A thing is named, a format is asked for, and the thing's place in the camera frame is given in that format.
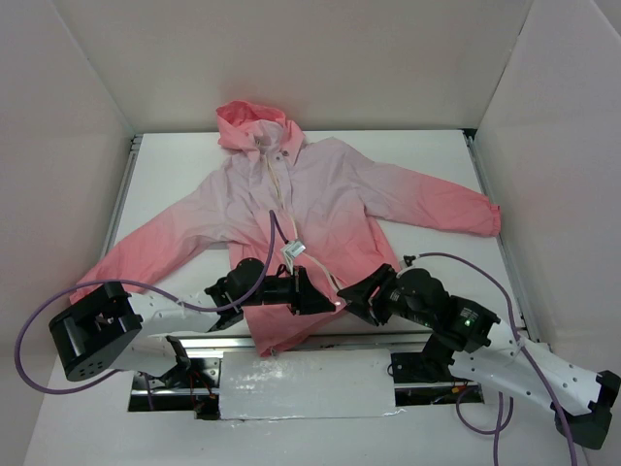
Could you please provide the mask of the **pink hooded zip jacket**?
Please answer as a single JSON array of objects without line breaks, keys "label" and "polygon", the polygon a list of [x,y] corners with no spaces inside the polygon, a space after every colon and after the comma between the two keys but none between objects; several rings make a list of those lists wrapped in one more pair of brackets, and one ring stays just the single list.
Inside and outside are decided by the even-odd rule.
[{"label": "pink hooded zip jacket", "polygon": [[83,278],[77,302],[103,279],[128,291],[169,276],[207,247],[223,243],[232,264],[278,264],[299,239],[311,283],[328,297],[398,260],[382,220],[494,237],[481,193],[394,164],[375,162],[347,143],[306,140],[281,110],[233,101],[216,111],[221,167],[197,188],[127,235]]}]

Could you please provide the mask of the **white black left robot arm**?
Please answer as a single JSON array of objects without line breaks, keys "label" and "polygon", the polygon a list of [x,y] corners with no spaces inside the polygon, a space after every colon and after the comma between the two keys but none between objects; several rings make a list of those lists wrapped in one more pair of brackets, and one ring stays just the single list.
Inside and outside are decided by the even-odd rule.
[{"label": "white black left robot arm", "polygon": [[253,306],[282,305],[294,316],[335,311],[304,267],[279,266],[273,275],[263,268],[256,258],[244,259],[189,302],[159,293],[130,294],[119,282],[99,286],[49,322],[67,380],[78,383],[106,370],[123,370],[177,387],[188,380],[190,363],[176,332],[227,329]]}]

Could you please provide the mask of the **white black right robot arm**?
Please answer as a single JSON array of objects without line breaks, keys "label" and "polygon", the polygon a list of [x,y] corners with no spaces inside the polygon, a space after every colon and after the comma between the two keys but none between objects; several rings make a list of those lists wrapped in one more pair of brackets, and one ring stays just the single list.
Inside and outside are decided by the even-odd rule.
[{"label": "white black right robot arm", "polygon": [[338,294],[347,311],[371,325],[399,316],[430,329],[422,352],[392,355],[396,383],[470,380],[551,409],[558,432],[584,448],[603,446],[620,390],[616,374],[585,370],[516,337],[498,315],[449,294],[424,269],[397,273],[383,265]]}]

